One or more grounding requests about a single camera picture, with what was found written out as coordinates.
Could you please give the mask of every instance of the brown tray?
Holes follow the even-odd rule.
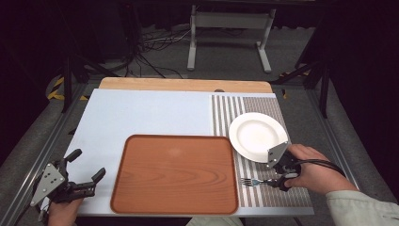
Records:
[[[237,206],[227,138],[134,135],[126,140],[111,199],[114,212],[229,215]]]

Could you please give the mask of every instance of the fork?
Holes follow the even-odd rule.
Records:
[[[274,180],[273,179],[269,179],[269,180],[259,180],[259,179],[250,179],[250,178],[241,178],[240,179],[240,183],[244,186],[258,186],[260,184],[266,184],[266,185],[270,185],[270,183],[273,183]]]

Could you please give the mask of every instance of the white surface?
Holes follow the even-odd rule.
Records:
[[[229,128],[231,145],[243,157],[268,162],[268,151],[288,141],[281,124],[270,116],[250,112],[238,116]]]
[[[83,153],[68,165],[68,172],[76,183],[90,181],[102,167],[106,174],[96,187],[96,195],[83,202],[79,215],[115,215],[109,204],[129,136],[211,135],[211,94],[275,97],[272,93],[95,89],[66,155],[75,149]]]

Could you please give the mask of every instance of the wooden board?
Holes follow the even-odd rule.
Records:
[[[225,91],[273,93],[269,83],[261,81],[166,79],[166,78],[116,78],[106,77],[99,89],[170,90],[170,91]]]
[[[114,212],[229,215],[237,207],[227,138],[134,135],[126,140],[111,199]]]

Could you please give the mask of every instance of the white plate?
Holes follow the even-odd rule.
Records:
[[[229,128],[232,147],[243,157],[268,162],[271,148],[288,141],[287,133],[278,121],[261,113],[238,116]]]

